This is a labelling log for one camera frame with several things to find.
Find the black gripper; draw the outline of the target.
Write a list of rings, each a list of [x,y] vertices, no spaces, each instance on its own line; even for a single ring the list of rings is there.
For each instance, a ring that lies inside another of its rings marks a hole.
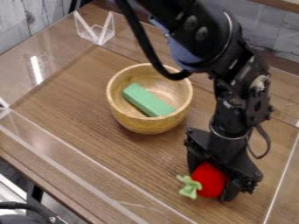
[[[187,147],[188,172],[203,162],[209,162],[227,176],[228,183],[219,197],[231,202],[239,193],[252,193],[263,180],[263,173],[247,153],[247,136],[228,138],[213,130],[188,128],[184,145]]]

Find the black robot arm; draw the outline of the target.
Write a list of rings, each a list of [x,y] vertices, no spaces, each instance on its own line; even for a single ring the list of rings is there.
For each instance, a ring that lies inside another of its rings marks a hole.
[[[181,80],[204,72],[213,79],[215,114],[207,131],[189,129],[184,140],[189,174],[208,165],[224,176],[216,196],[232,201],[252,193],[263,179],[249,147],[253,131],[271,118],[271,74],[265,62],[243,39],[232,14],[212,0],[136,0],[168,38],[172,58],[181,67],[171,74],[163,68],[148,37],[139,43],[153,67],[164,77]]]

